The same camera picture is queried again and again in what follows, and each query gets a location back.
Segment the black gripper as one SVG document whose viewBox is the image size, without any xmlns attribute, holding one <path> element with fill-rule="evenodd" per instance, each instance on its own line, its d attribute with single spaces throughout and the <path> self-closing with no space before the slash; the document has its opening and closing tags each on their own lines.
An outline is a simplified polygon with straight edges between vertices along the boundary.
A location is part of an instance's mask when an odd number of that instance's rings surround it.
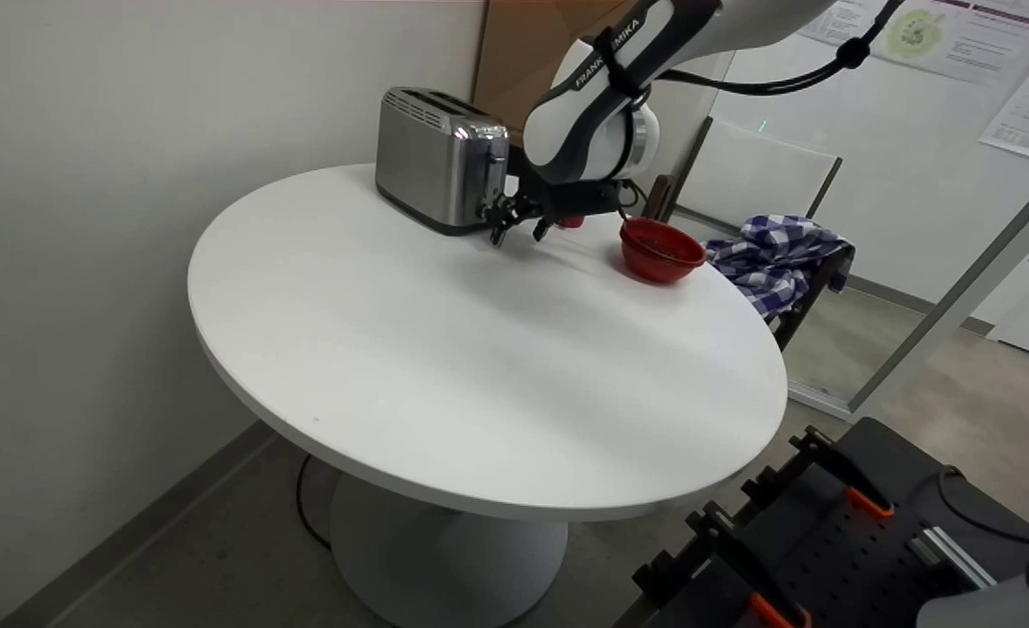
<svg viewBox="0 0 1029 628">
<path fill-rule="evenodd" d="M 548 186 L 541 178 L 519 178 L 519 190 L 488 210 L 488 240 L 497 243 L 523 221 L 536 221 L 531 237 L 543 240 L 554 224 L 567 224 L 594 214 L 623 214 L 641 202 L 641 187 L 622 180 L 577 180 Z"/>
</svg>

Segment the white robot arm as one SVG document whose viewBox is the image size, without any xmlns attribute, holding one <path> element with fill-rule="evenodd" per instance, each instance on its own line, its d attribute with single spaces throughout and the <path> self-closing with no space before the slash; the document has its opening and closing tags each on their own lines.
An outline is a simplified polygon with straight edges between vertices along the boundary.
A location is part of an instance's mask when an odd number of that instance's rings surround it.
<svg viewBox="0 0 1029 628">
<path fill-rule="evenodd" d="M 575 39 L 519 125 L 508 173 L 515 190 L 488 204 L 501 240 L 523 221 L 532 237 L 571 216 L 614 214 L 637 172 L 637 146 L 658 143 L 644 115 L 657 80 L 679 61 L 789 39 L 833 0 L 637 0 L 594 39 Z"/>
</svg>

